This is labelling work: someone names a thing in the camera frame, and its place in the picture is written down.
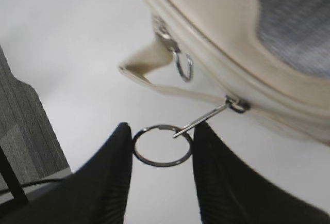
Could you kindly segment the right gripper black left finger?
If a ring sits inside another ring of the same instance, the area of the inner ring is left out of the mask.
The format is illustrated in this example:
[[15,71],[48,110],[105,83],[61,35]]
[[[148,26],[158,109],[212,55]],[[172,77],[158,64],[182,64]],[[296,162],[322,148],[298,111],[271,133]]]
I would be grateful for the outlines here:
[[78,171],[1,223],[123,223],[132,167],[131,128],[122,122]]

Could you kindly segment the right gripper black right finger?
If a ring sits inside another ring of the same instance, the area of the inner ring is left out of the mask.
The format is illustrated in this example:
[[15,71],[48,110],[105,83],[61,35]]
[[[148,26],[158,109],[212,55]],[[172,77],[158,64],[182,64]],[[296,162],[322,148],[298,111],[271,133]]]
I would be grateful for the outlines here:
[[329,223],[329,214],[277,187],[242,161],[207,123],[193,135],[202,223]]

